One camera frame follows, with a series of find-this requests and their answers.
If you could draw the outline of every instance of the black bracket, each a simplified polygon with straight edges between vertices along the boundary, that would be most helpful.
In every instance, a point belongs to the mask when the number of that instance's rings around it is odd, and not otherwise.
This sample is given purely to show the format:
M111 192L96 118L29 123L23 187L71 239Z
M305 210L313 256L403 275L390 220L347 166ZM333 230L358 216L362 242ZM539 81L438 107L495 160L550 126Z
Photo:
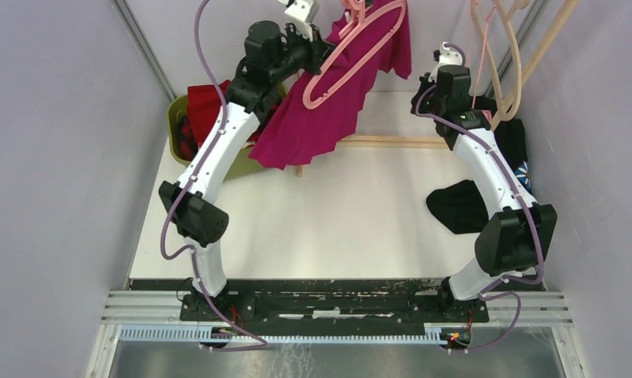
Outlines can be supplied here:
M163 181L158 189L165 210L169 211L181 193L178 183ZM179 235L191 238L205 247L223 237L230 217L223 210L202 199L202 193L186 193L172 217Z
M547 258L556 227L556 211L552 205L538 204L529 211L538 229L543 258ZM527 216L521 209L506 208L493 215L475 240L475 259L490 276L512 270L522 272L538 263Z

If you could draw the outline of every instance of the white wall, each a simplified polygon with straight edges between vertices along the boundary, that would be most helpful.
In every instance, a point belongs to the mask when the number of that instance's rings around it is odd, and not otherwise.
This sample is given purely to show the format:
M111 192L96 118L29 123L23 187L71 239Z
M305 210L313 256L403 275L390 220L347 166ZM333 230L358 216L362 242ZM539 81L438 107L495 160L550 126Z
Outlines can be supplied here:
M0 377L83 375L165 109L111 2L0 1Z
M170 2L126 0L179 95L190 85L209 79L200 65L194 45L194 17L199 0ZM411 23L413 75L402 80L393 72L379 74L374 91L416 91L418 77L435 66L432 50L450 40L460 11L468 0L408 0ZM216 78L234 77L244 54L248 28L259 20L286 23L284 8L276 0L212 0L202 16L201 42ZM316 24L329 35L331 23L343 14L340 0L320 0Z
M632 376L632 2L581 1L519 115L532 186L560 217L551 288L566 295L590 376Z

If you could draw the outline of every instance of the black mounting plate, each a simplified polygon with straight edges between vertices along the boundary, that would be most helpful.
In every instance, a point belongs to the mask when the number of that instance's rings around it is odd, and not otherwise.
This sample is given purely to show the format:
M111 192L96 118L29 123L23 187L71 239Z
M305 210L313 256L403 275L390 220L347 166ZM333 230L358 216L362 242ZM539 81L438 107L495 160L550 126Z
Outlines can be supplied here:
M479 300L446 308L437 295L441 281L229 280L213 300L230 319L234 307L238 324L262 335L424 335L424 323L490 321ZM179 319L219 320L195 291L184 296Z

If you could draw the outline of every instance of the beige hanger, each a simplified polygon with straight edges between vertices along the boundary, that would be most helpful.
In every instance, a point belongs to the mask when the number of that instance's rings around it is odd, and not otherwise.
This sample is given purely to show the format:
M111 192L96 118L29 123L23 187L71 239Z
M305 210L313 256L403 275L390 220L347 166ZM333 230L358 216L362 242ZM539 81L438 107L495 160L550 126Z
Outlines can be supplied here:
M531 0L515 0L509 11L505 10L505 6L503 5L501 0L492 0L492 3L497 7L497 11L499 13L499 17L501 18L501 22L504 26L504 30L506 36L508 37L508 41L510 42L510 51L512 55L512 61L515 64L516 78L515 78L515 86L511 89L510 94L507 97L504 97L503 91L501 89L501 81L499 79L499 74L497 72L497 65L494 60L494 56L492 54L492 49L490 47L489 40L487 41L487 46L485 49L485 57L490 68L490 74L492 76L492 85L494 87L494 96L497 101L498 111L494 115L492 119L492 129L495 130L499 123L503 120L511 120L519 109L519 105L522 100L522 86L527 83L531 75L534 73L538 63L542 60L547 49L552 45L554 39L561 31L561 28L568 20L568 17L573 13L573 9L578 4L579 0L564 0L561 9L558 14L555 16L553 22L550 24L548 30L543 35L541 42L538 44L534 55L529 60L529 64L523 70L522 67L522 58L519 55L519 46L517 43L517 37L515 34L515 29L512 26L512 17L515 16L515 13L518 9L525 9L531 3ZM480 16L478 15L477 8L471 7L471 19L474 22L476 29L478 30L478 34L482 39L484 36L484 29L482 28L482 23L480 20Z

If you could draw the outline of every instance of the wooden stick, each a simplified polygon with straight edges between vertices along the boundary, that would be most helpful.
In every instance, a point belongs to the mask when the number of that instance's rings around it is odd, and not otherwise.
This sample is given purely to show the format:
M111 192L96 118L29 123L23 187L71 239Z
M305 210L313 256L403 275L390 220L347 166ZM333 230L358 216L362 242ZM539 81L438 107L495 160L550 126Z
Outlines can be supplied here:
M400 135L351 135L344 138L345 141L359 142L409 142L409 143L441 143L443 138L440 136L400 136Z
M448 148L443 138L437 136L351 135L338 144L363 147Z

